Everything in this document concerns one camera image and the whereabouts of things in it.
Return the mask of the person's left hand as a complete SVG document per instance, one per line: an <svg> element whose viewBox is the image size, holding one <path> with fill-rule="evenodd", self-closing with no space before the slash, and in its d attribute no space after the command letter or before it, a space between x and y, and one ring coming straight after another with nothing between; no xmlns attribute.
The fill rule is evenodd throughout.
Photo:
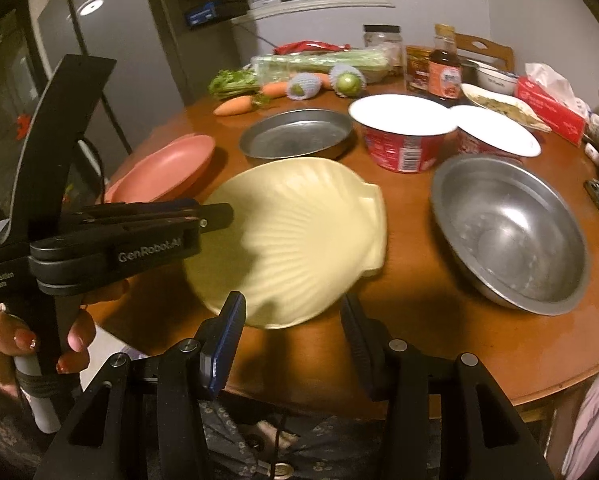
<svg viewBox="0 0 599 480"><path fill-rule="evenodd" d="M56 370L60 374L85 370L90 363L89 347L94 338L94 319L88 311L80 309L68 332L68 350L57 359ZM0 393L13 399L18 396L14 357L34 356L38 347L38 336L24 322L0 311Z"/></svg>

